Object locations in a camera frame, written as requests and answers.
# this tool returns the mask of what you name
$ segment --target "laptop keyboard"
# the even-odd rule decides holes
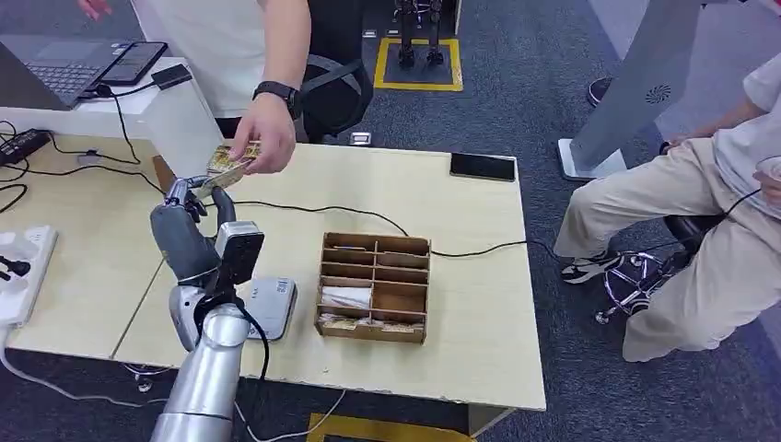
[[[45,66],[25,64],[46,87],[62,98],[78,96],[92,85],[100,72],[96,66],[69,64],[68,66]]]

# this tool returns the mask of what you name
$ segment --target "power strip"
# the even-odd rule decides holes
[[[15,232],[0,233],[0,255],[30,265],[24,276],[13,275],[9,282],[0,281],[0,327],[21,327],[29,320],[49,266],[57,231],[51,226],[31,227],[18,236]]]

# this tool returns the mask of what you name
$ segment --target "person's hand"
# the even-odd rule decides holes
[[[282,99],[264,93],[252,102],[236,129],[229,158],[240,159],[250,140],[260,140],[261,153],[246,173],[275,173],[287,166],[296,148],[296,128]]]
[[[754,172],[753,176],[760,183],[764,199],[770,204],[781,205],[781,181],[774,180],[759,170]]]
[[[78,3],[78,7],[87,14],[87,17],[90,17],[93,20],[100,18],[100,15],[103,13],[110,15],[114,12],[111,10],[111,6],[109,6],[106,0],[76,0],[76,2]]]

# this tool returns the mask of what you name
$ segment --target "laptop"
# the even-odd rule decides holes
[[[129,41],[0,35],[0,107],[68,111]]]

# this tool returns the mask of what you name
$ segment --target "shoe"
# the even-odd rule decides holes
[[[575,258],[571,265],[562,270],[562,279],[567,284],[583,284],[622,263],[624,256],[609,250],[593,258]]]
[[[629,316],[635,315],[638,311],[643,311],[645,309],[648,309],[648,306],[650,303],[648,302],[647,297],[637,297],[633,299],[632,301],[629,301]]]

